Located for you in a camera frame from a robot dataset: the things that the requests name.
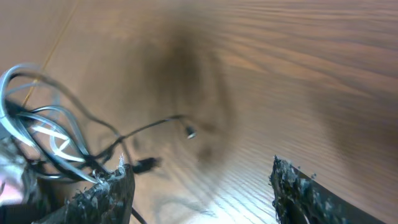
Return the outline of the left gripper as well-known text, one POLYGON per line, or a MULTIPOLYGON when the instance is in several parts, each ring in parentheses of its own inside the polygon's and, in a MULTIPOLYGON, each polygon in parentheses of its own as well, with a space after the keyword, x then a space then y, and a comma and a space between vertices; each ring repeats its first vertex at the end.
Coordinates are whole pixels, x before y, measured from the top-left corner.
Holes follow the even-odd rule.
POLYGON ((46 214, 35 174, 12 138, 1 139, 1 224, 34 223, 46 214))

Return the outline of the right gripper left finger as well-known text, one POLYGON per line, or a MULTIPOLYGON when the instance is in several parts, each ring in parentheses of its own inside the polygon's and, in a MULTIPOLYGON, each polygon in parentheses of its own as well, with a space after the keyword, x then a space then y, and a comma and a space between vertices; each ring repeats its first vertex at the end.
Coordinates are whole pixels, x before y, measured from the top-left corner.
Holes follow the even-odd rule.
POLYGON ((73 200, 37 223, 129 224, 135 190, 132 166, 120 156, 117 169, 97 180, 92 188, 77 193, 73 200))

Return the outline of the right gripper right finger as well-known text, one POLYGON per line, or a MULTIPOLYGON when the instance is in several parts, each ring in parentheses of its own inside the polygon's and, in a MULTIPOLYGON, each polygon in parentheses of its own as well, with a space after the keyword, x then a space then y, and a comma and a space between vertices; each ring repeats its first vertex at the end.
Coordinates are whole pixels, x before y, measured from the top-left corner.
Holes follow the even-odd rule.
POLYGON ((383 224, 285 159, 274 156, 269 180, 274 191, 272 205, 280 224, 383 224))

